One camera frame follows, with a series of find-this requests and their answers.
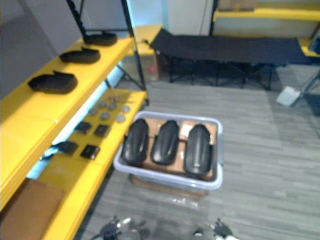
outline clear plastic bin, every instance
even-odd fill
[[[190,116],[181,114],[172,114],[164,112],[153,112],[153,111],[140,111],[135,116],[136,119],[162,119],[162,120],[175,120],[177,122],[182,122],[185,120],[197,121],[203,123],[210,123],[217,126],[216,131],[216,142],[215,151],[212,158],[213,161],[213,177],[209,181],[193,179],[186,176],[178,176],[169,173],[157,172],[154,170],[143,169],[140,167],[128,165],[122,158],[122,145],[120,146],[114,160],[114,168],[120,172],[135,175],[139,179],[145,182],[152,182],[157,184],[162,184],[174,188],[180,188],[192,192],[199,192],[201,190],[215,190],[218,189],[223,182],[223,166],[224,166],[224,135],[223,126],[220,121],[210,117],[200,117],[200,116]]]

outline cardboard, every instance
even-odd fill
[[[166,172],[166,166],[155,164],[151,160],[150,156],[151,156],[151,150],[152,150],[152,146],[154,145],[154,142],[155,142],[154,137],[150,137],[149,138],[149,145],[148,145],[148,151],[147,151],[146,159],[142,163],[142,168],[143,169],[149,169],[149,170],[157,171],[157,172],[161,172],[161,173],[165,173]]]
[[[166,172],[175,175],[185,175],[184,170],[184,159],[185,159],[186,143],[183,141],[179,142],[178,149],[176,151],[176,156],[174,163],[166,166]]]
[[[145,118],[144,120],[149,126],[149,137],[151,138],[158,135],[161,126],[166,123],[166,120],[156,118]]]
[[[219,11],[253,11],[257,7],[257,0],[220,0]]]
[[[1,240],[40,240],[63,196],[61,189],[26,178],[1,212]]]
[[[190,121],[190,120],[182,121],[182,124],[180,127],[180,133],[179,133],[180,140],[187,141],[189,137],[189,132],[197,124],[203,124],[206,127],[206,129],[210,133],[210,144],[214,145],[216,143],[216,138],[217,138],[217,126],[211,123],[203,123],[200,121]]]

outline round metal disc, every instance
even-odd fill
[[[122,112],[124,112],[124,113],[128,113],[128,112],[130,112],[130,107],[127,106],[127,105],[124,105],[121,110],[122,110]]]
[[[118,123],[123,123],[126,120],[126,117],[122,114],[118,114],[115,118]]]
[[[88,114],[90,115],[90,116],[94,116],[94,115],[96,115],[98,113],[98,110],[96,109],[96,108],[91,108],[89,111],[88,111]]]
[[[103,113],[100,114],[101,120],[107,120],[109,117],[110,117],[110,113],[107,111],[104,111]]]
[[[117,107],[117,105],[116,105],[115,102],[111,102],[111,103],[108,104],[108,109],[109,109],[110,111],[115,110],[116,107]]]
[[[105,101],[98,102],[98,108],[103,109],[107,106],[107,103]]]

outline gray carpet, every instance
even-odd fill
[[[148,110],[222,122],[222,187],[195,200],[140,188],[115,170],[75,239],[90,239],[112,215],[146,220],[151,240],[185,240],[217,218],[241,240],[320,239],[320,122],[304,101],[286,108],[275,92],[166,82],[148,91]]]

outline shelf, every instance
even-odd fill
[[[155,50],[150,48],[150,46],[147,43],[142,42],[142,40],[147,40],[149,44],[151,44],[161,28],[161,24],[142,25],[135,26],[133,28],[134,37],[140,56],[153,56],[155,54]],[[132,50],[129,50],[127,53],[128,56],[133,56],[133,54],[134,52]]]
[[[259,3],[253,11],[215,11],[217,18],[265,18],[320,21],[320,4]]]
[[[65,191],[65,197],[45,232],[44,240],[73,239],[146,95],[144,91],[108,89],[100,100],[106,100],[107,96],[123,96],[119,100],[117,109],[111,112],[110,119],[107,121],[99,119],[100,113],[106,109],[99,109],[99,113],[95,116],[85,117],[84,121],[92,125],[90,132],[73,133],[68,139],[78,144],[75,153],[71,157],[65,154],[55,155],[39,176],[39,181]],[[115,121],[115,116],[123,105],[130,106],[130,112],[124,114],[126,118],[124,122],[118,123]],[[96,137],[93,134],[98,124],[109,125],[107,137]],[[87,144],[100,147],[95,160],[87,160],[80,156]]]
[[[304,53],[304,55],[306,55],[307,57],[320,58],[320,54],[318,54],[314,51],[310,51],[308,49],[309,45],[312,42],[312,39],[300,37],[300,38],[298,38],[298,41],[299,41],[299,44],[301,46],[301,50]]]
[[[89,45],[100,51],[93,64],[63,63],[54,58],[1,101],[1,210],[42,156],[108,73],[126,55],[133,38],[119,39],[112,46]],[[85,46],[78,40],[67,51]],[[53,70],[72,73],[77,87],[68,94],[47,94],[32,91],[28,81]]]

